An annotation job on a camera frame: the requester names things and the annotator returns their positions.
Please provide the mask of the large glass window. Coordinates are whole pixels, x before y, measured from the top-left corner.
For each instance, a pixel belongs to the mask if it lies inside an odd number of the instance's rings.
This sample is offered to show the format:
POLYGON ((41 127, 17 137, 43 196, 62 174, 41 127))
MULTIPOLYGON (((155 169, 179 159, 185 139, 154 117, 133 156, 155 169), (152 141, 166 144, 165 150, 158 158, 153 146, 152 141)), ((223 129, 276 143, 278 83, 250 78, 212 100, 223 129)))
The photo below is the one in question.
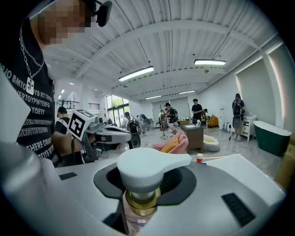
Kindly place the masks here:
POLYGON ((113 124, 121 127, 125 112, 130 112, 129 101, 116 95, 106 97, 106 106, 108 118, 113 124))

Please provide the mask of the white bathtub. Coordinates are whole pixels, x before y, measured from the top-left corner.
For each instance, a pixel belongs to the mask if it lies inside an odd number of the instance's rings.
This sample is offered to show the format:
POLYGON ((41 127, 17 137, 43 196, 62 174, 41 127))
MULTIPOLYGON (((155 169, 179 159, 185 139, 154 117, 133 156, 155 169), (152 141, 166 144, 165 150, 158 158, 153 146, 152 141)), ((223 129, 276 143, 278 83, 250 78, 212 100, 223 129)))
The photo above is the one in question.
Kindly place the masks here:
POLYGON ((241 154, 231 154, 218 157, 204 157, 204 162, 217 167, 240 181, 256 193, 273 193, 285 195, 283 188, 274 179, 253 163, 244 158, 241 154))

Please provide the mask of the black shell backpack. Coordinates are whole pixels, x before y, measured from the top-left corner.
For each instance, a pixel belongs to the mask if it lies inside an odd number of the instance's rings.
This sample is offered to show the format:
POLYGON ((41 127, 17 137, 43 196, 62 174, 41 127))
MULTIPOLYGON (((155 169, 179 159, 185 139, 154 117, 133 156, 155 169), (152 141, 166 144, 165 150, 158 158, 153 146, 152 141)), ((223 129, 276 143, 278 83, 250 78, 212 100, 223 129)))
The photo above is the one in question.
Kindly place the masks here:
POLYGON ((138 124, 134 120, 134 118, 127 117, 128 119, 128 124, 127 124, 127 130, 130 133, 138 133, 138 124))

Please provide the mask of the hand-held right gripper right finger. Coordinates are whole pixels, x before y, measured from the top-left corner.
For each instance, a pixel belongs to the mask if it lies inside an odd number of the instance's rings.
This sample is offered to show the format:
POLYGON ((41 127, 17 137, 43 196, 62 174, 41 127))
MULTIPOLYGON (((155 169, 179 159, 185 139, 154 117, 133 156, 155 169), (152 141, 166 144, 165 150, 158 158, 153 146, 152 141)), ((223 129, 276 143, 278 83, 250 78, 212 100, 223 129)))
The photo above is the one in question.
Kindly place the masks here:
POLYGON ((190 165, 194 191, 179 205, 159 205, 140 236, 255 236, 285 193, 254 166, 249 177, 217 165, 190 165))

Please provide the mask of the person's black printed t-shirt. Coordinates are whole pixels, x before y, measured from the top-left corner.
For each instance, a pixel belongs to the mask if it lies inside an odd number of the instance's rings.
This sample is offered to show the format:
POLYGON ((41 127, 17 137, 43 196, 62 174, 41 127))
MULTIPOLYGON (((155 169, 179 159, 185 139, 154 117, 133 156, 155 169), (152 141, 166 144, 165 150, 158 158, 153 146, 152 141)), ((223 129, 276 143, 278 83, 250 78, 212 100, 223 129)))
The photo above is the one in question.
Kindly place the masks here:
POLYGON ((48 74, 42 51, 34 37, 30 20, 10 30, 2 40, 0 68, 20 98, 30 107, 30 113, 18 134, 17 143, 51 160, 54 167, 61 164, 52 144, 54 125, 54 85, 48 74))

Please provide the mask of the person's left forearm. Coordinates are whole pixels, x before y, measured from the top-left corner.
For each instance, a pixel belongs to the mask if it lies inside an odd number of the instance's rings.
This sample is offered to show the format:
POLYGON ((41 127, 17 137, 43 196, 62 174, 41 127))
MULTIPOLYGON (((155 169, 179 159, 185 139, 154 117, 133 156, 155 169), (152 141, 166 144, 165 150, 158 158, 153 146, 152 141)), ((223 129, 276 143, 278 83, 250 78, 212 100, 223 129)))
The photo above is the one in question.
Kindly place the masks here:
POLYGON ((72 140, 71 134, 61 134, 54 132, 52 134, 52 144, 55 153, 61 157, 66 164, 84 164, 82 160, 81 150, 83 147, 79 140, 72 140))

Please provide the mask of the brown wooden cabinet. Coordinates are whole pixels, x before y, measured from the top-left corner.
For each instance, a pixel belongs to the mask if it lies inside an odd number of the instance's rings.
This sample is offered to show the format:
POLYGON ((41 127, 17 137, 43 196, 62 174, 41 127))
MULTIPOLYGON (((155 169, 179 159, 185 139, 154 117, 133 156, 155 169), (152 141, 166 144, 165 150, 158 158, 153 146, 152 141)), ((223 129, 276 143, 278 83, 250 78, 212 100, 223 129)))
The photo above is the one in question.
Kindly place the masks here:
POLYGON ((198 150, 203 152, 203 138, 204 129, 203 127, 196 127, 193 124, 181 125, 181 130, 185 133, 188 138, 188 150, 198 150))

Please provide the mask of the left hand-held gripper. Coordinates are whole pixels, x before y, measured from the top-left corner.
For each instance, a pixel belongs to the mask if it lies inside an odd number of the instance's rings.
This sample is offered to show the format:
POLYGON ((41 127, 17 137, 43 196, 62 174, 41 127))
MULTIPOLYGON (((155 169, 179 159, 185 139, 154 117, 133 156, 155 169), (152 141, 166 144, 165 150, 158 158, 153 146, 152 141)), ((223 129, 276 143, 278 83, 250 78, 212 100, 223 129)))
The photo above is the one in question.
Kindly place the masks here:
POLYGON ((131 141, 131 133, 125 129, 105 125, 102 120, 89 113, 86 110, 78 109, 72 112, 68 131, 79 142, 87 153, 90 161, 98 161, 102 149, 103 151, 116 150, 119 144, 128 143, 131 141), (96 138, 96 145, 90 143, 89 136, 93 134, 101 136, 111 136, 119 138, 118 140, 111 138, 96 138))

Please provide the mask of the orange cushion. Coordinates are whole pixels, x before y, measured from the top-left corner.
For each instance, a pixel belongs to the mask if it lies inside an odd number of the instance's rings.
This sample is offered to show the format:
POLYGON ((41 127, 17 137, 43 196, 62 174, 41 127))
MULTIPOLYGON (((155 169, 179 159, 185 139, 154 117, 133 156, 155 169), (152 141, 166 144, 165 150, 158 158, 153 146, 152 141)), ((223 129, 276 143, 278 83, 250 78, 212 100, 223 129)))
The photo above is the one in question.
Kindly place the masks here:
POLYGON ((179 138, 174 137, 173 139, 169 140, 160 150, 164 153, 169 153, 172 149, 174 149, 177 145, 179 145, 179 138))

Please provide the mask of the white vanity cabinet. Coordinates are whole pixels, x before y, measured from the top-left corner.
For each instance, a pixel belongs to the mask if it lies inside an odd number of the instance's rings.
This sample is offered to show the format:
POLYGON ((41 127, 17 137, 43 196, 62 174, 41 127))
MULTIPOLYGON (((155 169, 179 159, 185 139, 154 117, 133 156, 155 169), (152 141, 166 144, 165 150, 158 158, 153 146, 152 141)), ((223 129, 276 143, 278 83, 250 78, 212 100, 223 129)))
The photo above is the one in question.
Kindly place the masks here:
POLYGON ((235 127, 239 124, 241 128, 241 136, 247 138, 247 142, 250 138, 254 138, 254 121, 257 119, 257 115, 244 116, 243 120, 240 121, 238 117, 232 117, 231 133, 234 133, 234 138, 237 138, 235 134, 235 127))

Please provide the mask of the pink padded lounge chair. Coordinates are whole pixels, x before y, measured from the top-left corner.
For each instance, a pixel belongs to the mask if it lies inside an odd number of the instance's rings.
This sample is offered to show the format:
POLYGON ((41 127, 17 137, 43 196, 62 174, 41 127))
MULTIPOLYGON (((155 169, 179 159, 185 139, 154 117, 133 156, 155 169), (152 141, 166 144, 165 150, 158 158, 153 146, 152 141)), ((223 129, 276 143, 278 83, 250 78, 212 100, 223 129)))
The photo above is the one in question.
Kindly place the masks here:
MULTIPOLYGON (((173 139, 174 137, 178 137, 179 138, 179 145, 177 145, 174 149, 172 149, 169 153, 171 154, 187 154, 187 146, 188 146, 188 138, 185 135, 185 133, 180 130, 178 131, 171 139, 173 139)), ((152 148, 155 150, 160 151, 162 149, 162 147, 168 142, 165 141, 161 144, 153 144, 152 148)))

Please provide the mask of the dark green bathtub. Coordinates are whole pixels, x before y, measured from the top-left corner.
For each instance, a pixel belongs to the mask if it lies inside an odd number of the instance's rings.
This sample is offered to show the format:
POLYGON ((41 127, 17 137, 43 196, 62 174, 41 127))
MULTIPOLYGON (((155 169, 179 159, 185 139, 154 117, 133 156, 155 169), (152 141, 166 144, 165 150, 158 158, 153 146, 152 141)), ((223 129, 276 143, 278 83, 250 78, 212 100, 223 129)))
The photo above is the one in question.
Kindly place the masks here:
POLYGON ((260 149, 278 157, 283 156, 291 132, 259 120, 254 121, 254 130, 260 149))

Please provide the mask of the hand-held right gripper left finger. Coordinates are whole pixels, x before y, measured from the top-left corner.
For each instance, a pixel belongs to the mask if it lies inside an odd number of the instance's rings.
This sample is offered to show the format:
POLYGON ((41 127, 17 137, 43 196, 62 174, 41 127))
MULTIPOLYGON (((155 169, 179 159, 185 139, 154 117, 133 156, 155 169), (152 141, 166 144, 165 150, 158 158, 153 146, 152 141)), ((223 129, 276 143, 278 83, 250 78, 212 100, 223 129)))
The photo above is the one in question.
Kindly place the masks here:
POLYGON ((63 180, 62 185, 87 213, 98 220, 98 236, 126 236, 126 222, 121 217, 124 212, 120 201, 105 197, 94 184, 95 174, 105 167, 114 168, 115 161, 61 167, 56 171, 59 175, 70 172, 77 174, 63 180))

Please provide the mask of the white yellow egg cushion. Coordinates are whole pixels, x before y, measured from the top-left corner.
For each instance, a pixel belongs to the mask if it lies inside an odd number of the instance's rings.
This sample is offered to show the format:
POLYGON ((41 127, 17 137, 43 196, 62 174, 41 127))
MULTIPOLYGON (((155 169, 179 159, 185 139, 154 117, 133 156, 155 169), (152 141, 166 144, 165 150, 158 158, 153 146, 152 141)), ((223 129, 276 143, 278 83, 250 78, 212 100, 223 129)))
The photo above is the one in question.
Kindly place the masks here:
POLYGON ((219 141, 208 135, 203 136, 203 150, 206 152, 217 152, 220 150, 219 141))

